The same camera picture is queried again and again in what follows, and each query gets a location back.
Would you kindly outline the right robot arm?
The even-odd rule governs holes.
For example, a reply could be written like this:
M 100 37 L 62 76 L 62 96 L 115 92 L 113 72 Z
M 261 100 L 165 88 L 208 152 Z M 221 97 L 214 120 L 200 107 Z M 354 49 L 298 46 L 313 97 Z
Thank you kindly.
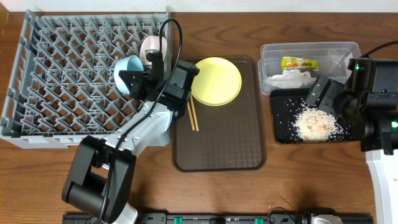
M 378 223 L 397 223 L 397 62 L 352 58 L 345 83 L 319 76 L 306 103 L 351 126 L 371 173 Z

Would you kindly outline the dark brown serving tray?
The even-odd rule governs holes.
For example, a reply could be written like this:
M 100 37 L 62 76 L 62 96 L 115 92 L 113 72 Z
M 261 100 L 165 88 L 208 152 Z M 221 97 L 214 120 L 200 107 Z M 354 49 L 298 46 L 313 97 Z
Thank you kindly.
M 256 170 L 267 160 L 256 64 L 247 56 L 227 59 L 243 79 L 238 96 L 222 106 L 195 100 L 199 131 L 188 113 L 173 125 L 173 164 L 182 172 Z

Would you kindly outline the yellow plate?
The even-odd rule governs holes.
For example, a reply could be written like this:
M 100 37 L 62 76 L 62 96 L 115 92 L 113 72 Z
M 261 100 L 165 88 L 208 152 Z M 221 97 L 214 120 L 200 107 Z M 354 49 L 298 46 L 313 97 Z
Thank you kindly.
M 197 62 L 200 70 L 192 84 L 194 99 L 208 106 L 221 106 L 233 101 L 243 81 L 237 66 L 221 57 L 205 58 Z

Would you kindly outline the green yellow snack wrapper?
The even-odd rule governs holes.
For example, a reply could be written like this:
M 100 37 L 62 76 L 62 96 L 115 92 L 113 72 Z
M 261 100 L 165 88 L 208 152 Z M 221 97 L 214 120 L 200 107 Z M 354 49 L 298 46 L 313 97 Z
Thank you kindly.
M 317 60 L 299 57 L 283 57 L 280 62 L 282 70 L 288 69 L 309 69 L 318 70 L 319 64 Z

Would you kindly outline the wooden chopstick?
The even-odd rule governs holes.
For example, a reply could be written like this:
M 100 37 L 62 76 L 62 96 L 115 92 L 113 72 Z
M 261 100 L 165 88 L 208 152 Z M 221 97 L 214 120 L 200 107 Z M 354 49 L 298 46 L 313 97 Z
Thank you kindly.
M 187 111 L 188 111 L 188 115 L 189 115 L 189 118 L 190 118 L 190 124 L 191 124 L 192 130 L 195 131 L 196 128 L 195 128 L 195 123 L 194 123 L 193 116 L 192 116 L 192 110 L 191 110 L 191 107 L 190 107 L 190 102 L 187 102 Z
M 196 111 L 195 111 L 195 105 L 194 105 L 194 100 L 193 100 L 193 96 L 192 95 L 190 95 L 190 107 L 191 107 L 191 114 L 192 114 L 192 121 L 193 121 L 193 129 L 195 131 L 199 131 L 197 114 L 196 114 Z

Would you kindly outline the clear plastic bin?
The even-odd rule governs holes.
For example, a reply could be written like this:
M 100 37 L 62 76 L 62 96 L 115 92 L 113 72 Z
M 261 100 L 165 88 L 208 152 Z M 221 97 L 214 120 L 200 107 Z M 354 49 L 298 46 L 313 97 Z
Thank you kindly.
M 270 94 L 276 88 L 267 84 L 267 79 L 273 75 L 281 75 L 280 62 L 283 57 L 299 57 L 317 60 L 318 70 L 299 69 L 308 71 L 312 81 L 301 88 L 308 88 L 323 75 L 340 83 L 347 81 L 351 72 L 347 69 L 349 60 L 361 55 L 359 45 L 355 42 L 297 42 L 283 44 L 264 44 L 261 47 L 261 59 L 258 61 L 258 75 L 261 93 Z

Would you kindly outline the white napkin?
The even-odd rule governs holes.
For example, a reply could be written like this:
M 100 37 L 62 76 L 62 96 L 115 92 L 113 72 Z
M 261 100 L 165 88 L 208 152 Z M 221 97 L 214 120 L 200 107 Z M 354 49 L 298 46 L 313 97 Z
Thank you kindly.
M 267 79 L 270 86 L 288 89 L 301 88 L 312 81 L 310 72 L 301 72 L 299 69 L 283 70 L 281 75 L 273 75 Z

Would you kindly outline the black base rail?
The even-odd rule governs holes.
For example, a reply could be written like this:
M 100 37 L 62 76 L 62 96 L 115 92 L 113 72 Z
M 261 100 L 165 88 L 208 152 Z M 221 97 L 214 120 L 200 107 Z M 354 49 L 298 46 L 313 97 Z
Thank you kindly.
M 288 223 L 342 223 L 374 224 L 370 215 L 339 214 L 331 208 L 311 208 L 294 214 L 282 207 L 273 208 L 267 215 L 189 215 L 166 213 L 142 213 L 136 219 L 138 224 L 288 224 Z

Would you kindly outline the light blue bowl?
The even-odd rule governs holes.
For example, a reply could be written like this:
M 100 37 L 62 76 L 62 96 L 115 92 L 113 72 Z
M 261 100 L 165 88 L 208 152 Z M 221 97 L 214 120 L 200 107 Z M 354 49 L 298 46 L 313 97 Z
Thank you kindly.
M 144 66 L 140 58 L 136 55 L 122 58 L 119 60 L 114 67 L 114 81 L 116 88 L 123 94 L 128 95 L 129 90 L 127 85 L 122 81 L 120 77 L 121 71 L 144 71 Z

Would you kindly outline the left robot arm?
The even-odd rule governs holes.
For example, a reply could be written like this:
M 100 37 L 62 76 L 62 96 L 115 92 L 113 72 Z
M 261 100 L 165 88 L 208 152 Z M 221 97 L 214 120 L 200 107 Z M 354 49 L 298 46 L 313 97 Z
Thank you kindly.
M 162 54 L 149 53 L 146 70 L 139 57 L 119 60 L 116 86 L 143 104 L 127 123 L 98 139 L 85 137 L 78 145 L 62 190 L 62 200 L 101 223 L 135 223 L 138 212 L 129 205 L 136 159 L 172 122 L 185 114 L 193 79 L 199 68 L 180 60 L 164 80 Z

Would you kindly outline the pink bowl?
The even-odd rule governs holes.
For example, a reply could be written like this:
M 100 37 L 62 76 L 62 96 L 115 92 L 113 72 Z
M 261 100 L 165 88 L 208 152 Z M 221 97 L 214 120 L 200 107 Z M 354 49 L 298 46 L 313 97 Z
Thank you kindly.
M 139 58 L 142 62 L 143 65 L 145 65 L 148 68 L 152 67 L 152 62 L 150 62 L 147 57 L 146 53 L 148 52 L 153 52 L 153 51 L 158 51 L 160 49 L 160 43 L 159 43 L 159 36 L 155 35 L 148 35 L 144 41 L 142 42 L 141 49 L 139 52 Z M 165 37 L 162 37 L 162 57 L 163 60 L 165 60 L 165 56 L 167 54 L 167 39 Z

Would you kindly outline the grey dishwasher rack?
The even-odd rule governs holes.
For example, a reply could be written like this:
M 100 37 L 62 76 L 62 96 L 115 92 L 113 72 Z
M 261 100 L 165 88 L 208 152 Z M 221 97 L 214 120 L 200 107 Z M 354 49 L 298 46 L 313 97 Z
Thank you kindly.
M 126 124 L 140 102 L 116 88 L 119 60 L 162 33 L 169 12 L 24 15 L 1 115 L 1 138 L 23 149 L 66 148 Z

